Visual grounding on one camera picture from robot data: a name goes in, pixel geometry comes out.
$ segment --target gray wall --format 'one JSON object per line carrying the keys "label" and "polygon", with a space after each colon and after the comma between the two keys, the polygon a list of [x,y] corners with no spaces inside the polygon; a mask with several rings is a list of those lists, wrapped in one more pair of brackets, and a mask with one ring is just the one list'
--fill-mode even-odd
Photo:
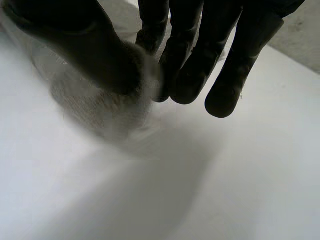
{"label": "gray wall", "polygon": [[320,0],[306,0],[284,20],[270,45],[320,74]]}

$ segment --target black glove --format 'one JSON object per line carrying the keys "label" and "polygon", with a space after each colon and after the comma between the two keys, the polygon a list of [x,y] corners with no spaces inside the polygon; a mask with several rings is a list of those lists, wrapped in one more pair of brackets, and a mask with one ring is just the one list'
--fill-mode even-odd
{"label": "black glove", "polygon": [[[211,115],[232,114],[261,50],[282,27],[282,18],[305,0],[139,0],[143,25],[136,43],[155,54],[164,38],[171,12],[172,32],[160,59],[165,84],[157,102],[171,97],[190,104],[200,94],[229,35],[236,35],[223,69],[205,101]],[[191,56],[199,19],[199,39]]]}

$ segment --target hand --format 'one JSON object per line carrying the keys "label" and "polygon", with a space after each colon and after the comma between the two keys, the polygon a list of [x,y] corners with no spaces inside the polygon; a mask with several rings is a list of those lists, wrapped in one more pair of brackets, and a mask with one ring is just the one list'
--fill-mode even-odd
{"label": "hand", "polygon": [[[282,27],[282,18],[304,1],[139,0],[143,25],[136,43],[151,55],[163,41],[169,9],[171,12],[172,32],[159,61],[165,82],[156,102],[171,97],[179,104],[192,103],[214,70],[238,21],[230,53],[205,100],[209,114],[218,118],[231,115],[260,52]],[[188,58],[201,13],[199,39]]]}

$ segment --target white surface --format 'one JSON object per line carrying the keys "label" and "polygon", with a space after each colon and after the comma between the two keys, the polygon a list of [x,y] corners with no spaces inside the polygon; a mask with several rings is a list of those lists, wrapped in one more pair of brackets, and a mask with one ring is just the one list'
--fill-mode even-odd
{"label": "white surface", "polygon": [[64,118],[0,33],[1,240],[320,239],[320,78],[267,47],[235,113],[156,105],[122,147]]}

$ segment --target finger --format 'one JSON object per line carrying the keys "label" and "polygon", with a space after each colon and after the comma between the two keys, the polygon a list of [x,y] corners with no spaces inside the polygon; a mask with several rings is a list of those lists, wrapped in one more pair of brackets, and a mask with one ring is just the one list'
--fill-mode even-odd
{"label": "finger", "polygon": [[139,87],[140,73],[136,59],[119,39],[111,20],[96,0],[86,5],[87,12],[90,12],[90,25],[72,31],[62,30],[55,24],[47,25],[38,18],[26,20],[24,15],[15,12],[8,1],[4,1],[2,7],[18,28],[45,42],[98,87],[121,95],[130,94]]}
{"label": "finger", "polygon": [[203,0],[170,0],[172,32],[159,61],[164,86],[156,102],[164,102],[169,97],[169,88],[192,48],[202,8]]}
{"label": "finger", "polygon": [[244,6],[223,69],[205,100],[207,112],[218,118],[231,115],[261,50],[284,21],[261,5]]}
{"label": "finger", "polygon": [[239,0],[206,0],[199,39],[171,89],[171,98],[190,104],[200,94],[219,60],[242,6]]}
{"label": "finger", "polygon": [[165,37],[169,15],[169,0],[138,0],[142,29],[136,44],[154,55]]}

